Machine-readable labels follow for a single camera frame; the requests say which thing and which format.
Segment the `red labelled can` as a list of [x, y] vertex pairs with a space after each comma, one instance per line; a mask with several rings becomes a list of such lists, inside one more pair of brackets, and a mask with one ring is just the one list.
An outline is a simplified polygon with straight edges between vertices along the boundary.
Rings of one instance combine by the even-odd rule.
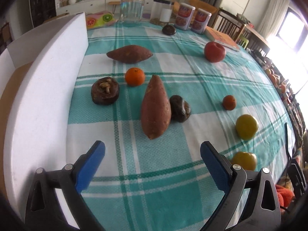
[[203, 34], [210, 18], [210, 12], [199, 8], [192, 23], [191, 30], [197, 34]]
[[181, 30], [188, 30], [194, 11], [194, 6], [180, 3], [174, 26]]

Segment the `small reddish orange fruit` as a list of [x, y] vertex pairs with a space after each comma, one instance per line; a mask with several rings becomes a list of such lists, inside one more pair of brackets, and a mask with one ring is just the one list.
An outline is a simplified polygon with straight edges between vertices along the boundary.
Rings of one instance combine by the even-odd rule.
[[233, 95], [226, 95], [222, 100], [222, 106], [225, 110], [234, 110], [236, 108], [236, 98]]

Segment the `yellow green apple lower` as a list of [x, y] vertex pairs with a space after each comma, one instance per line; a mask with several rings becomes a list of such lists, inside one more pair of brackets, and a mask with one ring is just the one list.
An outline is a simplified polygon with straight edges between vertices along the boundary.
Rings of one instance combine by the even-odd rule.
[[255, 171], [257, 167], [257, 157], [254, 153], [250, 152], [237, 152], [231, 159], [231, 164], [238, 164], [243, 169]]

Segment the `red apple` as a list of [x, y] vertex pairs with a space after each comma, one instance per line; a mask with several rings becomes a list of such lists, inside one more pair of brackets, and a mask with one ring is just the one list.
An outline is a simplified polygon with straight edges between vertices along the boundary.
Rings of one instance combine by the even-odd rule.
[[226, 49], [219, 43], [208, 42], [204, 48], [205, 58], [211, 63], [222, 61], [226, 56]]

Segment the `white tv cabinet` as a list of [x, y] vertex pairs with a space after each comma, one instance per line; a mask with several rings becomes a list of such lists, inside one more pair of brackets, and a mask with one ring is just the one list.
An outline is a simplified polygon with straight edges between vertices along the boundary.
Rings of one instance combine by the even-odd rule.
[[95, 14], [102, 11], [111, 12], [116, 19], [120, 17], [121, 0], [84, 0], [73, 5], [67, 5], [56, 9], [56, 15], [62, 14]]

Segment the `orange cushion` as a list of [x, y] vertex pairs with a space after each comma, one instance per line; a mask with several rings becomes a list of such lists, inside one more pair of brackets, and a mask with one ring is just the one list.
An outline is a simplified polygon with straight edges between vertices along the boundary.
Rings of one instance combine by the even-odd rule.
[[193, 14], [193, 17], [196, 16], [197, 14], [197, 10], [200, 8], [202, 10], [205, 10], [207, 12], [210, 12], [212, 15], [215, 14], [217, 12], [217, 8], [208, 4], [208, 3], [205, 3], [201, 0], [189, 0], [189, 4], [193, 7], [195, 7], [195, 12]]

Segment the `small dark fruit far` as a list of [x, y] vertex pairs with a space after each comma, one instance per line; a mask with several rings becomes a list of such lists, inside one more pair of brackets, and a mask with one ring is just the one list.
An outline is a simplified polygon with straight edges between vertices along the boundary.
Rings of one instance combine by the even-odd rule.
[[162, 33], [168, 36], [175, 35], [176, 32], [177, 32], [176, 28], [171, 24], [167, 24], [162, 28]]

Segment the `teal plaid tablecloth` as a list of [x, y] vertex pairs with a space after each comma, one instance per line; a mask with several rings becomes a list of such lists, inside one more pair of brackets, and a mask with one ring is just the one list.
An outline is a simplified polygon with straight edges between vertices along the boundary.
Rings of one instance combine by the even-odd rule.
[[150, 23], [87, 32], [67, 129], [67, 160], [95, 141], [105, 157], [82, 197], [106, 230], [199, 230], [223, 197], [200, 156], [256, 156], [278, 182], [291, 125], [276, 87], [241, 49], [204, 56], [208, 39]]

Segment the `colourful fruit print bag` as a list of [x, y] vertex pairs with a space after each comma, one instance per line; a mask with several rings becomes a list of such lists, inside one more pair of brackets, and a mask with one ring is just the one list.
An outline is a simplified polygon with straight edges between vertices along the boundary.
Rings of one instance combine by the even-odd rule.
[[117, 19], [111, 12], [102, 11], [95, 14], [86, 15], [87, 30], [112, 26]]

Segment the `white foam board box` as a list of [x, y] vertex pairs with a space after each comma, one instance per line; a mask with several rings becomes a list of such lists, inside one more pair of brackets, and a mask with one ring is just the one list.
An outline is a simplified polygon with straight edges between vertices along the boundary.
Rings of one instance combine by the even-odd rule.
[[44, 23], [14, 40], [1, 54], [1, 94], [10, 94], [3, 137], [4, 183], [20, 217], [37, 168], [66, 164], [70, 103], [88, 48], [84, 13]]

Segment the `sweet potato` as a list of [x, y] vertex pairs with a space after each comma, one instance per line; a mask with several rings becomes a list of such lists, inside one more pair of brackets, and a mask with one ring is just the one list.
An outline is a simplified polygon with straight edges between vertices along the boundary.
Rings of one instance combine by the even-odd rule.
[[153, 56], [153, 53], [142, 46], [127, 45], [113, 51], [109, 51], [107, 57], [125, 64], [136, 64], [147, 60]]
[[154, 74], [147, 86], [141, 104], [141, 127], [150, 139], [156, 139], [168, 129], [171, 105], [161, 78]]

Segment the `yellow green apple upper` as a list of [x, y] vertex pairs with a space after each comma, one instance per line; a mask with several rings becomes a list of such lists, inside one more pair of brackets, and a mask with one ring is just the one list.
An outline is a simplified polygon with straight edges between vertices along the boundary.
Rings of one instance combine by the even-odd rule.
[[242, 140], [250, 140], [258, 131], [258, 122], [249, 114], [241, 115], [235, 123], [235, 130]]

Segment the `dark brown glossy fruit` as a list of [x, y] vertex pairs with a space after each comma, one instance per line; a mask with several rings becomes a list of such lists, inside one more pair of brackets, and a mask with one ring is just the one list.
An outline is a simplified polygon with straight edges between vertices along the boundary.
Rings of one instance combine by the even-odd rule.
[[185, 122], [191, 115], [191, 107], [184, 98], [173, 95], [170, 99], [171, 119], [179, 123]]

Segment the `dark brown mushroom left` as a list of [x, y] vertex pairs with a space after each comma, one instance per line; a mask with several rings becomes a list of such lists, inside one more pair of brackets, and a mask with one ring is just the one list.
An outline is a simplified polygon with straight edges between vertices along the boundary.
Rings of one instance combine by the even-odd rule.
[[120, 86], [112, 77], [101, 78], [91, 87], [91, 98], [95, 104], [111, 105], [117, 101], [119, 94]]

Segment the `yellow green apple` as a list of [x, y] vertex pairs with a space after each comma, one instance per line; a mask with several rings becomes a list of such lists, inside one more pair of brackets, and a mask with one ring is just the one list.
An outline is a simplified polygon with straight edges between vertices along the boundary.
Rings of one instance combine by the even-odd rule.
[[235, 123], [235, 130], [242, 140], [250, 140], [258, 131], [258, 122], [249, 114], [241, 115]]
[[254, 153], [250, 152], [237, 152], [231, 159], [231, 164], [238, 164], [243, 169], [255, 171], [257, 167], [257, 157]]

